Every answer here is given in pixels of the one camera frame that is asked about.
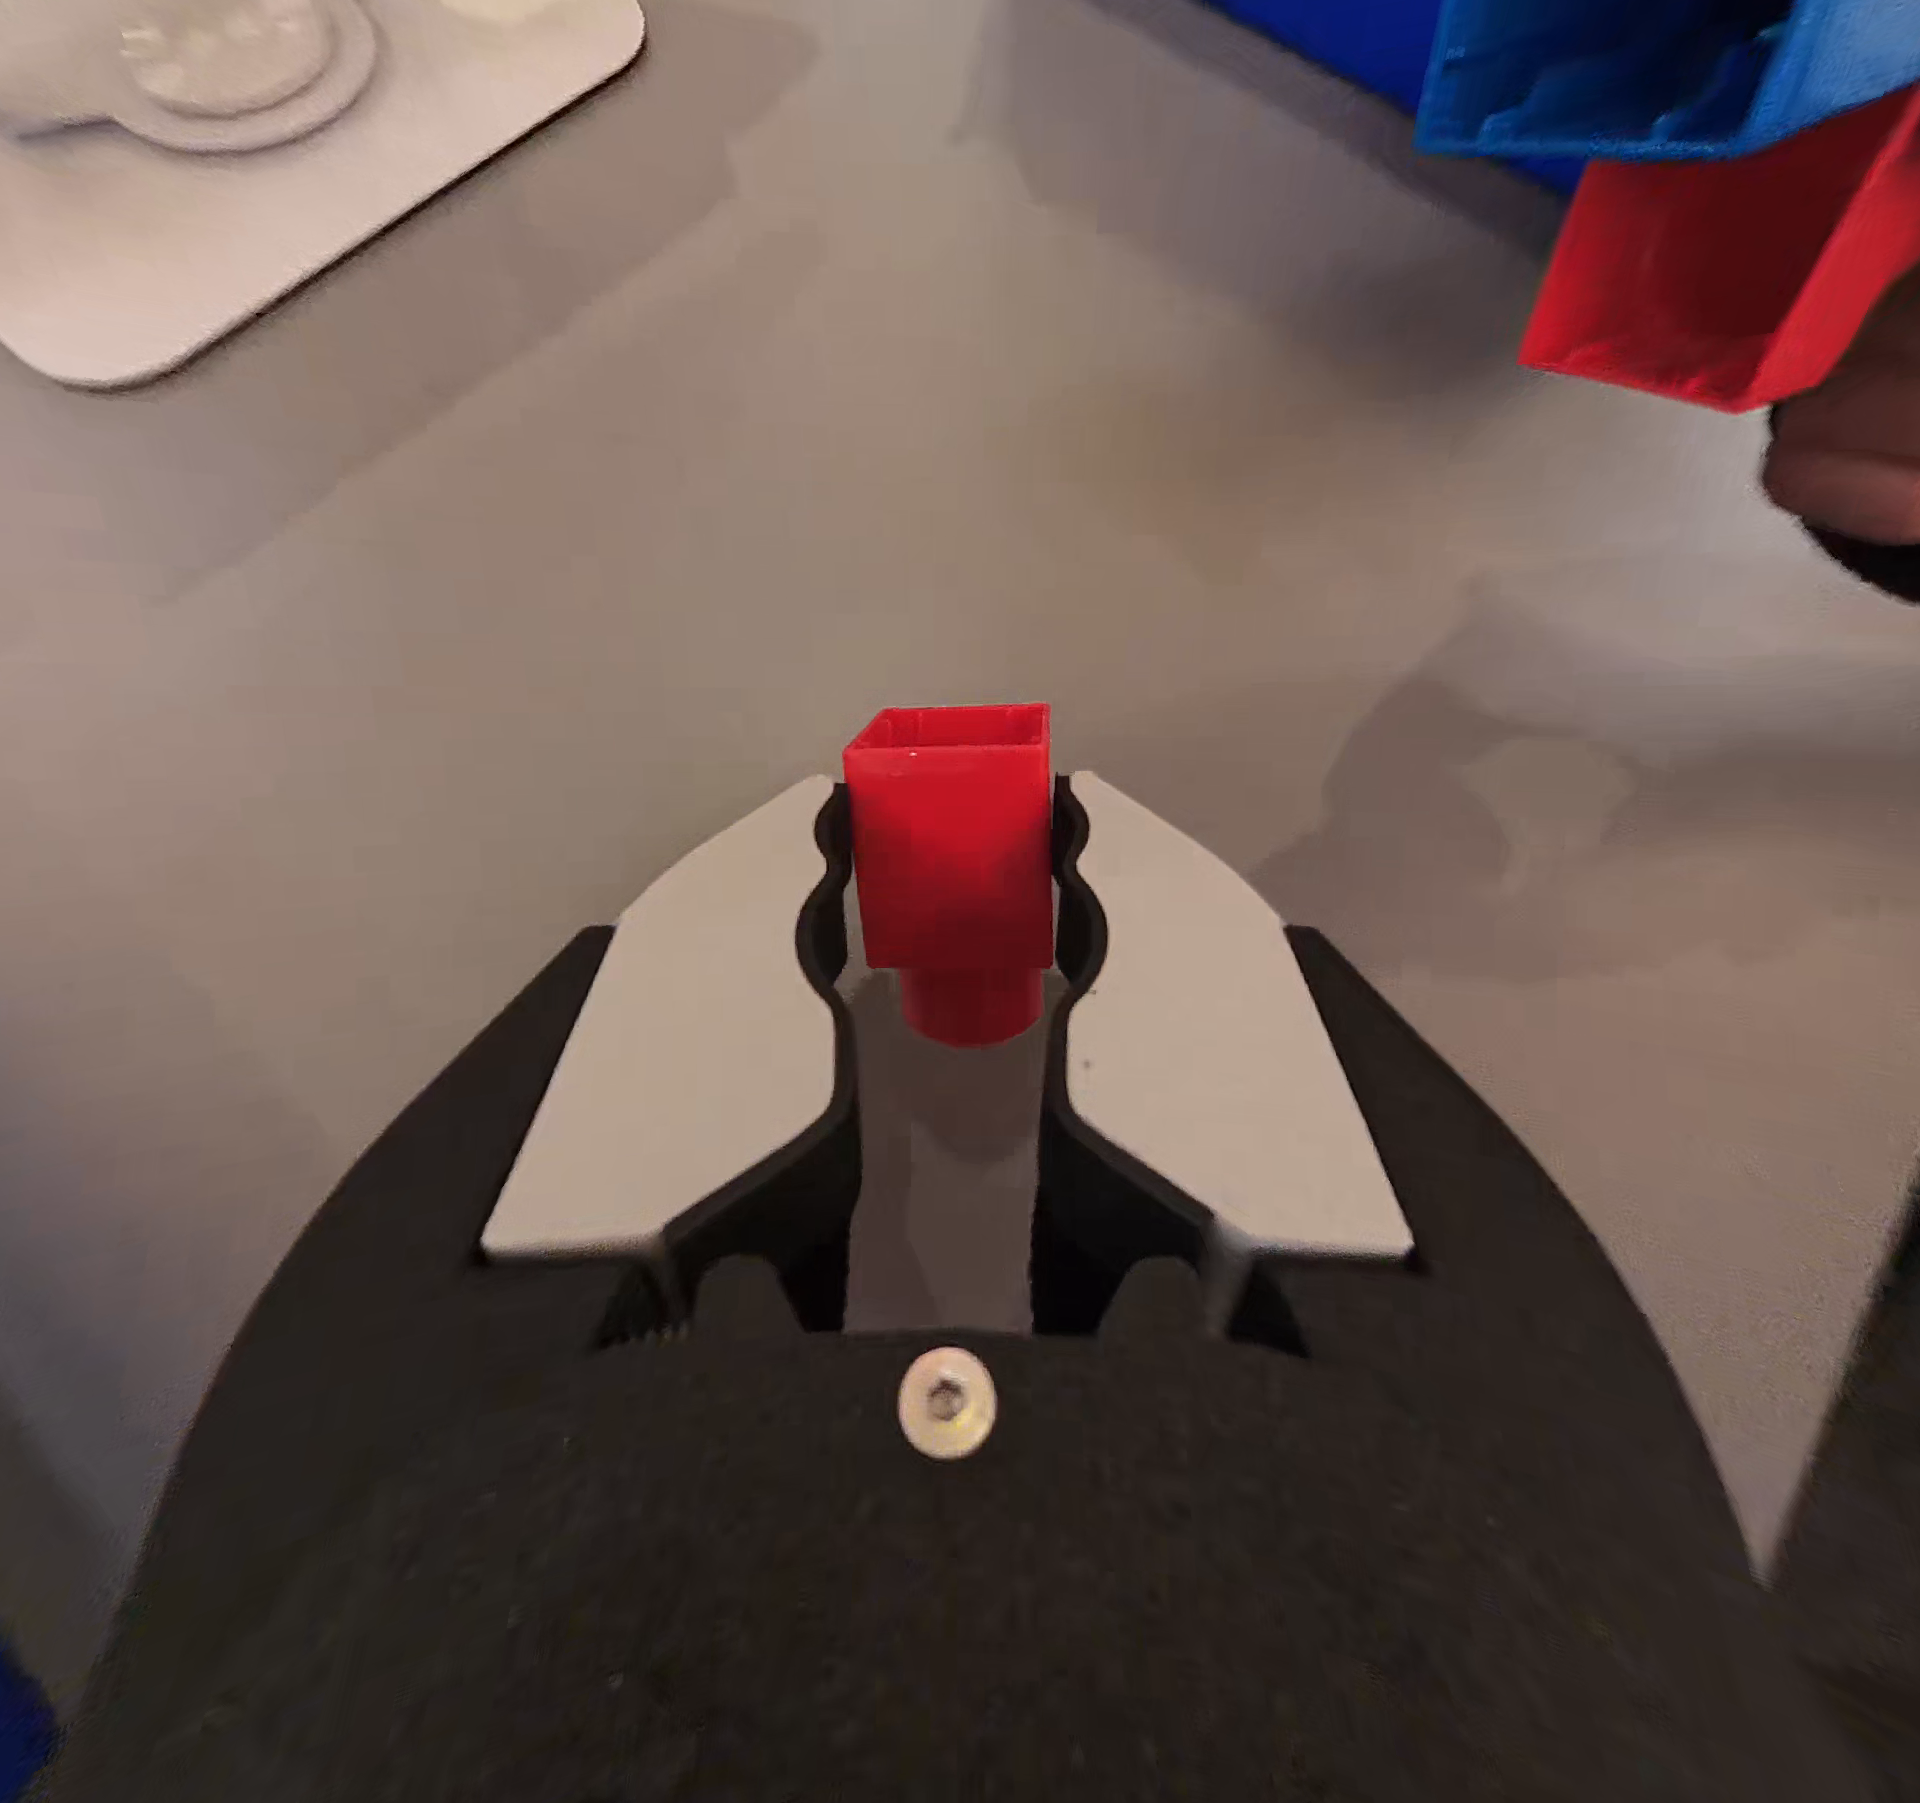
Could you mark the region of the person's dark clothing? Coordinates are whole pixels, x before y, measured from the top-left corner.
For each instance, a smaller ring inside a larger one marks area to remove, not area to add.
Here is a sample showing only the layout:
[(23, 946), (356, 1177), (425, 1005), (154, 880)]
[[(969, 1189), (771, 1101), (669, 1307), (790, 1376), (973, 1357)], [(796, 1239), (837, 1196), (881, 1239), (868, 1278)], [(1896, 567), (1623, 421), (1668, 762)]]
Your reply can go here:
[(1917, 1185), (1875, 1270), (1774, 1559), (1811, 1784), (1917, 1799)]

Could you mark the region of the red one-stud toy block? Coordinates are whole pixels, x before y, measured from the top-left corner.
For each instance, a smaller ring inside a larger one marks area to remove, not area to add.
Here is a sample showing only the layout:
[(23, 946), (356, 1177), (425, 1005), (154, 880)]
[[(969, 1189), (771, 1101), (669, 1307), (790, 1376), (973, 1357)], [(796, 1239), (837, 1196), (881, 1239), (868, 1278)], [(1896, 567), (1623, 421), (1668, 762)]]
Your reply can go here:
[(905, 1026), (995, 1048), (1055, 957), (1051, 708), (884, 708), (845, 748), (866, 961)]

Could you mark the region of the person's right hand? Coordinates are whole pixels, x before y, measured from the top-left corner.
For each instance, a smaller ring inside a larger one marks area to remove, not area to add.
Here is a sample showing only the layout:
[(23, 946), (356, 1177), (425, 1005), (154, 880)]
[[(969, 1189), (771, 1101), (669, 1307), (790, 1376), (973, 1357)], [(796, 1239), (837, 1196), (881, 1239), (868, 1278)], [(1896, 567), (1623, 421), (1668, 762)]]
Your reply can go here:
[(1774, 406), (1762, 489), (1834, 537), (1917, 547), (1917, 273), (1885, 293), (1818, 388)]

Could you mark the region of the red two-stud toy block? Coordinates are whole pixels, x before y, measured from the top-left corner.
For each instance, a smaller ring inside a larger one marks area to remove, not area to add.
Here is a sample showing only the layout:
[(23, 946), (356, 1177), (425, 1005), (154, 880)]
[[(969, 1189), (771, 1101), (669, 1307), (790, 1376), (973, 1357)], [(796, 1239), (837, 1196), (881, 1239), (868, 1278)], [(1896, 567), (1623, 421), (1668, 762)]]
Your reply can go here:
[(1749, 158), (1592, 164), (1526, 369), (1729, 415), (1812, 390), (1917, 262), (1917, 88)]

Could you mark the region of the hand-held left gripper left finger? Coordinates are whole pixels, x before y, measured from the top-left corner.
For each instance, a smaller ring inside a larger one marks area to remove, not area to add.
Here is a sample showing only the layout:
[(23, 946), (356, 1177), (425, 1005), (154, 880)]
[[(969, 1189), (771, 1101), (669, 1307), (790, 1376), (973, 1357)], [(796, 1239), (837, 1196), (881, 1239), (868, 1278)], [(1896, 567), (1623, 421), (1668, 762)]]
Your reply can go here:
[(626, 1328), (763, 1260), (807, 1332), (846, 1316), (862, 1163), (845, 787), (809, 777), (628, 904), (487, 1214), (492, 1264), (632, 1270)]

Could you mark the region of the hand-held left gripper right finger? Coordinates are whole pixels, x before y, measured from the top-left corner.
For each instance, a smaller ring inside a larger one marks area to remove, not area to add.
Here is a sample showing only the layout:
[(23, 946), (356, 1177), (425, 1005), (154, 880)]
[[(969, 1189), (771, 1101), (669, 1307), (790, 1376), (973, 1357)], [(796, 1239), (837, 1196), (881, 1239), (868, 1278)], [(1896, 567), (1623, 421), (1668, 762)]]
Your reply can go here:
[(1055, 1006), (1034, 1326), (1095, 1332), (1187, 1267), (1211, 1332), (1295, 1332), (1291, 1267), (1404, 1272), (1417, 1239), (1283, 917), (1091, 770), (1055, 782)]

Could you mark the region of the blue one-stud toy block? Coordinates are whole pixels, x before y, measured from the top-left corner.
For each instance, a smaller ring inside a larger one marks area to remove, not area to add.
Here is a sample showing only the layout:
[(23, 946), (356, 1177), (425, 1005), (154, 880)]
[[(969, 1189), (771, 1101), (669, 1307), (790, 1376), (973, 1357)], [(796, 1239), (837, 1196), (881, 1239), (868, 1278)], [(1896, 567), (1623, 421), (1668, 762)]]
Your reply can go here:
[(1917, 0), (1442, 0), (1433, 155), (1722, 163), (1916, 83)]

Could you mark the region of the white stand with wooden board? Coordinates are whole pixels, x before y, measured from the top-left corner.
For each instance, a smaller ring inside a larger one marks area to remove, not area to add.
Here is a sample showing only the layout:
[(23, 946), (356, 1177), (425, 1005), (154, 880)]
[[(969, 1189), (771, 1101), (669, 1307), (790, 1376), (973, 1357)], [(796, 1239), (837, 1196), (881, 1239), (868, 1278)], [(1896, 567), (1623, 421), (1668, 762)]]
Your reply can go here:
[(171, 375), (553, 122), (639, 0), (3, 0), (3, 338)]

